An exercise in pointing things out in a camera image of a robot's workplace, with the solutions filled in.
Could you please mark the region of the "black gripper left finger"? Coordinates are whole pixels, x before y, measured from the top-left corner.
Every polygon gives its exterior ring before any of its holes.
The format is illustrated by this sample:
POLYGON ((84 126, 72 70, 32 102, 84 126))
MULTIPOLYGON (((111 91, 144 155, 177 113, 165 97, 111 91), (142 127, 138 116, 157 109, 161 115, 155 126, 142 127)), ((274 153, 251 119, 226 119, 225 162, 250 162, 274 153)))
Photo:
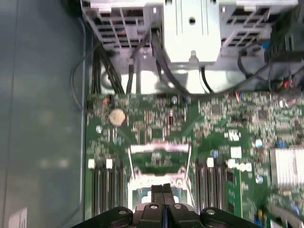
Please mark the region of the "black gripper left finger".
POLYGON ((75 228, 161 228, 164 214, 164 186, 153 185, 150 203, 137 205, 135 212, 115 207, 74 225, 75 228))

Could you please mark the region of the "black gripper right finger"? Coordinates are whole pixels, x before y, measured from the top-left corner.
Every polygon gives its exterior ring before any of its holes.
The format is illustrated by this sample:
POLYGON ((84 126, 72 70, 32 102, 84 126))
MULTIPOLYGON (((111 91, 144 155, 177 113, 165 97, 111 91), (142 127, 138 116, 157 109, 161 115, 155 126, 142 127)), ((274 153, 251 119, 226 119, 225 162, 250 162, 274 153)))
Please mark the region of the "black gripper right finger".
POLYGON ((170 228, 257 228, 258 225, 218 208, 204 208, 199 214, 187 204, 176 203, 170 184, 164 184, 164 203, 170 228))

